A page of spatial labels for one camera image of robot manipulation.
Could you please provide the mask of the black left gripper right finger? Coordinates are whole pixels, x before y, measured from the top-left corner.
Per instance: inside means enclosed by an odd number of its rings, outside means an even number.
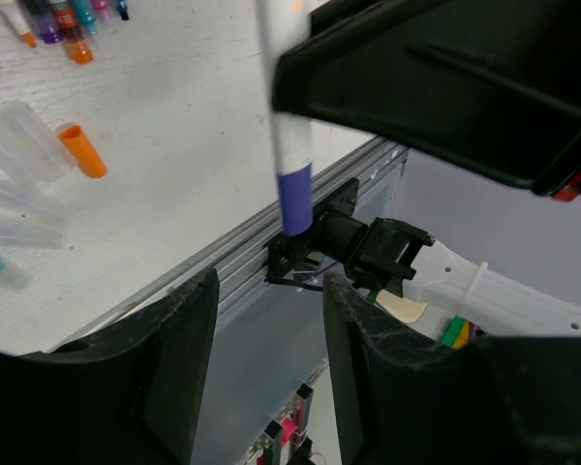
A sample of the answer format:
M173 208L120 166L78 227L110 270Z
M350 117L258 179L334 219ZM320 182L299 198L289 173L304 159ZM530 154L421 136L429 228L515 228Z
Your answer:
M581 464L581 337L482 337L453 349L340 274L322 283L346 464Z

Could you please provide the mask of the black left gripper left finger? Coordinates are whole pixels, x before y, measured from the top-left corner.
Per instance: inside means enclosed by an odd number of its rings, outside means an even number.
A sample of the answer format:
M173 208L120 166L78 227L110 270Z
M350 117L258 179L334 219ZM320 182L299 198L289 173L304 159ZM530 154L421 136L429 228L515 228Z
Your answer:
M52 353L0 353L0 464L189 463L219 290L207 268Z

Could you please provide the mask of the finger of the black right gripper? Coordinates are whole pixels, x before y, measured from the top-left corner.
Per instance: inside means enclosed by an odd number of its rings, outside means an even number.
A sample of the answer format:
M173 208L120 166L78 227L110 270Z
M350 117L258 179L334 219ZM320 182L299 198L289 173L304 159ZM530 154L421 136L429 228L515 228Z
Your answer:
M272 104L543 197L581 195L581 1L329 1Z

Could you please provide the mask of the clear pen cap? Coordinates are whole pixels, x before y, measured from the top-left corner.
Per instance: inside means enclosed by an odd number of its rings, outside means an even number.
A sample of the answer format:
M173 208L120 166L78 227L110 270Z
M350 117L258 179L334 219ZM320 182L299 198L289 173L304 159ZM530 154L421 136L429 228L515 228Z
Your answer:
M63 226L66 221L62 203L34 189L0 178L0 207L36 215L47 223Z
M0 104L0 170L32 189L48 184L76 166L73 156L26 103Z
M28 216L0 214L0 245L17 247L60 248L64 226L37 221Z

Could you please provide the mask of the white marker blue cap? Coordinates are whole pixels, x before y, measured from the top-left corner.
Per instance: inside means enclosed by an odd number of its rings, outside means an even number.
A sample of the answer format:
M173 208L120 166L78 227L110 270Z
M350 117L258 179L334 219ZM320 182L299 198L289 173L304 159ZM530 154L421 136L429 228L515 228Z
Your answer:
M261 62L267 96L284 52L309 37L310 9L302 1L258 1ZM270 136L283 232L297 236L312 224L311 128L306 119L269 111Z

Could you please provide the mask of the orange red gel pen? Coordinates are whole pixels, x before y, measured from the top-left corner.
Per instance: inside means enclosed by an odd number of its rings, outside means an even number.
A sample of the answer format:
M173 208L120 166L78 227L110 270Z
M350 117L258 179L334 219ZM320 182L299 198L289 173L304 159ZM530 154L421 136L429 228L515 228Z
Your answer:
M78 65L93 61L93 53L84 38L76 14L67 0L48 0L51 12L66 41L65 47L70 58Z

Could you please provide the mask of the pink red pen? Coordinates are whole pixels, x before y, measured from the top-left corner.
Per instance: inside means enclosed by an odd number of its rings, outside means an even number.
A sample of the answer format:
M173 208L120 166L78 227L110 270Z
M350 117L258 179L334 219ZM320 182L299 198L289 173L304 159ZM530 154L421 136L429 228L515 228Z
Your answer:
M110 0L92 0L91 5L96 18L100 21L102 26L108 30L112 31L111 21L112 21L112 10Z

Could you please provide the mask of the white marker orange cap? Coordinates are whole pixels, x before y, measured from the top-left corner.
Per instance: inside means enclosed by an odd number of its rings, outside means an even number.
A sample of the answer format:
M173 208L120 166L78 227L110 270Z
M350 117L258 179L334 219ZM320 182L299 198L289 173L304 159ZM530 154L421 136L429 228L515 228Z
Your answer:
M16 0L0 0L0 14L9 22L25 44L31 48L37 46L32 29L21 12Z

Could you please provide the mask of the light blue gel pen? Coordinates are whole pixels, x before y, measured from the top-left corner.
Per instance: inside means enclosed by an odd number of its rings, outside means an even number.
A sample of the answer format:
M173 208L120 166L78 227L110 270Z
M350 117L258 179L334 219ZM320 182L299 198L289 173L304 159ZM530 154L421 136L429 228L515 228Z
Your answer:
M98 34L96 17L89 0L73 0L73 9L81 27L91 36Z

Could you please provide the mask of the purple gel pen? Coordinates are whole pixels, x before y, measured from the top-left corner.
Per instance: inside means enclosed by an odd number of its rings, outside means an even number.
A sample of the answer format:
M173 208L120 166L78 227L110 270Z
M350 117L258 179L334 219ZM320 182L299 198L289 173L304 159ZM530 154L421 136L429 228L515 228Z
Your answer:
M55 45L62 42L62 33L46 0L22 0L21 4L32 21L34 31L45 44Z

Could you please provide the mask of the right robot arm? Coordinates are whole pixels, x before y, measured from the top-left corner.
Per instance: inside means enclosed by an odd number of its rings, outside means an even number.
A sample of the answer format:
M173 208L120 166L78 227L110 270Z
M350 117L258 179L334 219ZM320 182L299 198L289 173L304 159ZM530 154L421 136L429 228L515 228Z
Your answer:
M257 4L279 205L280 281L309 251L355 285L495 335L581 336L581 306L449 250L409 224L312 204L310 123L365 131L535 195L581 195L581 1Z

